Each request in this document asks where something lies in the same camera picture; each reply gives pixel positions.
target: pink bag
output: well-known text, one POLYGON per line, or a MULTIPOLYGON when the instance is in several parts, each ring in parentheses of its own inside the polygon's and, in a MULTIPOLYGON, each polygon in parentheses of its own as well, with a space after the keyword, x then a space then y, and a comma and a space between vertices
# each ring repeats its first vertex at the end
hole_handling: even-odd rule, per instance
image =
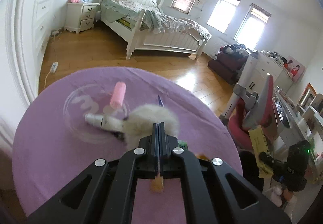
POLYGON ((81 2, 81 0, 68 0, 68 2, 77 3, 77 2, 81 2))

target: yellow paper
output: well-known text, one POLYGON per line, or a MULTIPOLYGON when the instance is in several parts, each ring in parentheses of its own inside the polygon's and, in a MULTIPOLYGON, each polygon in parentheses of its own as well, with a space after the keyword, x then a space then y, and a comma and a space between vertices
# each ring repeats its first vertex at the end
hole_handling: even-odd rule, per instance
POLYGON ((259 154, 261 152, 266 152, 270 155, 266 137, 264 136, 261 126, 257 126, 254 130, 249 130, 249 136, 254 149, 257 166, 259 168, 259 178, 272 177, 274 174, 273 170, 259 159, 259 154))

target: white bed frame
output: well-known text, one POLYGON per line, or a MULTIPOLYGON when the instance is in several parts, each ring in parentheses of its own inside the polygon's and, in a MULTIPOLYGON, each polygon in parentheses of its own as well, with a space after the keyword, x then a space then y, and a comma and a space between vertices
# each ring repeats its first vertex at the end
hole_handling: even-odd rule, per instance
MULTIPOLYGON (((132 1, 140 2, 143 5, 150 5, 153 7, 159 7, 161 2, 161 0, 132 1)), ((101 16, 101 21, 103 21, 120 37, 128 42, 126 55, 127 60, 130 59, 134 50, 172 51, 196 54, 195 59, 202 54, 207 39, 199 35, 196 30, 191 29, 185 33, 169 32, 159 34, 154 34, 148 29, 140 31, 144 15, 145 10, 142 10, 133 30, 130 30, 119 22, 109 23, 104 17, 101 16)))

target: nightstand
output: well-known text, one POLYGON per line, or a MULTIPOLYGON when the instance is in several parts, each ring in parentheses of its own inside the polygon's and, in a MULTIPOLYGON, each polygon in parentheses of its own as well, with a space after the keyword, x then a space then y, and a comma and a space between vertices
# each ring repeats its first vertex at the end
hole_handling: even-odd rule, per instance
POLYGON ((94 27, 94 17, 99 10, 99 3, 78 2, 67 4, 67 16, 64 30, 70 32, 86 31, 94 27))

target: purple tablecloth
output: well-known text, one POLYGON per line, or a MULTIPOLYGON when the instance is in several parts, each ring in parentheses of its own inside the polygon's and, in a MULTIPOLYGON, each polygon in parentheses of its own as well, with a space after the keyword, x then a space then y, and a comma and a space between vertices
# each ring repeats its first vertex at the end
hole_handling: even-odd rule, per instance
MULTIPOLYGON (((179 139, 189 150, 220 157, 242 174, 235 145, 225 126, 189 91, 155 74, 123 67, 93 68, 73 73, 43 91, 23 116, 15 135, 13 176, 21 205, 30 215, 97 158, 120 158, 123 143, 87 125, 84 114, 109 113, 110 94, 118 81, 127 85, 122 118, 146 104, 163 104, 177 114, 179 139)), ((180 181, 164 181, 162 194, 139 180, 132 223, 186 223, 180 181)))

